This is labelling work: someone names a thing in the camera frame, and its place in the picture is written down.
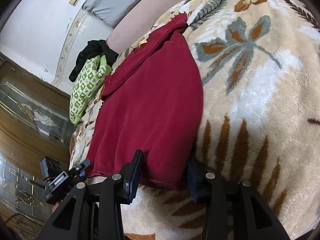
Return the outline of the dark red knit sweater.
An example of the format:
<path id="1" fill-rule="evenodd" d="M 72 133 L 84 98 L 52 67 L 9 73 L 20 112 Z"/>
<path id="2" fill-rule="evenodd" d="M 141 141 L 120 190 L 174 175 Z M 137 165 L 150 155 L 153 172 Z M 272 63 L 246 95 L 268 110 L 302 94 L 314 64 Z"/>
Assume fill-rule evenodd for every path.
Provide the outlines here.
<path id="1" fill-rule="evenodd" d="M 203 111 L 199 69 L 183 35 L 187 27 L 187 16 L 176 15 L 105 77 L 87 154 L 89 177 L 119 172 L 141 150 L 141 184 L 183 186 Z"/>

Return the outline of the wooden glass-panel wardrobe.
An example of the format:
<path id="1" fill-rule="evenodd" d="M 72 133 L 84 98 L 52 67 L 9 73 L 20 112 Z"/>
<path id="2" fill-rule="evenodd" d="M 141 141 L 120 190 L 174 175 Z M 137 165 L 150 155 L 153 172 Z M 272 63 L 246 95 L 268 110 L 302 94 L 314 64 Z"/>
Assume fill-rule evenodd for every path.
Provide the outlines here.
<path id="1" fill-rule="evenodd" d="M 40 161 L 68 167 L 68 106 L 67 94 L 1 57 L 1 219 L 21 239 L 35 239 L 52 213 Z"/>

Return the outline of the green white patterned cloth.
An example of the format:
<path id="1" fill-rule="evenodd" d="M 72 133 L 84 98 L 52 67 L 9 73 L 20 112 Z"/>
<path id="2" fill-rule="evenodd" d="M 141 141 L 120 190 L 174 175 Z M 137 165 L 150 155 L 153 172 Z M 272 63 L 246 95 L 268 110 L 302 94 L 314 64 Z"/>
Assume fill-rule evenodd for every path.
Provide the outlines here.
<path id="1" fill-rule="evenodd" d="M 105 55 L 96 56 L 85 62 L 72 88 L 69 119 L 76 125 L 83 113 L 104 82 L 104 77 L 111 74 L 112 67 L 107 64 Z"/>

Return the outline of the black garment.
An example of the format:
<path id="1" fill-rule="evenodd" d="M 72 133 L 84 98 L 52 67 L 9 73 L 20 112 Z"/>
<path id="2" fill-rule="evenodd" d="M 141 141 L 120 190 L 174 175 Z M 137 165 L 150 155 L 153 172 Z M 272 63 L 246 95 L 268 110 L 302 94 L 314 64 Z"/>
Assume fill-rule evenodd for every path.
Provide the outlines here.
<path id="1" fill-rule="evenodd" d="M 106 40 L 88 41 L 87 46 L 80 51 L 78 57 L 76 58 L 75 67 L 69 75 L 69 80 L 71 82 L 75 82 L 86 61 L 101 55 L 106 57 L 106 62 L 111 67 L 119 56 L 118 53 L 116 53 L 107 45 Z"/>

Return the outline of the pink quilted bedsheet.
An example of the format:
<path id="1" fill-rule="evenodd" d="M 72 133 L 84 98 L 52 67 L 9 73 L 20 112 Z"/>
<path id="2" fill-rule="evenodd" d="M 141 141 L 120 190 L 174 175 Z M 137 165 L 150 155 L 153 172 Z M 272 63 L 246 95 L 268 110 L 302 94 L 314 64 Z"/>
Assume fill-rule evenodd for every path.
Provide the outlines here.
<path id="1" fill-rule="evenodd" d="M 183 0 L 141 0 L 118 23 L 107 38 L 108 46 L 121 54 L 146 34 L 172 6 Z"/>

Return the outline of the cream floral fleece blanket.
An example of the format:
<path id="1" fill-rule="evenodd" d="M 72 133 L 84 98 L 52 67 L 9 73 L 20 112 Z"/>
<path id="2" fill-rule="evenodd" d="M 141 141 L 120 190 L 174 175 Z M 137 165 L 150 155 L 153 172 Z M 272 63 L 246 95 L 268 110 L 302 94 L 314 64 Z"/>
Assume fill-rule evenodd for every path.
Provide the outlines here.
<path id="1" fill-rule="evenodd" d="M 178 0 L 108 45 L 123 60 L 180 12 L 204 85 L 197 158 L 250 181 L 298 239 L 319 223 L 319 24 L 299 0 Z"/>

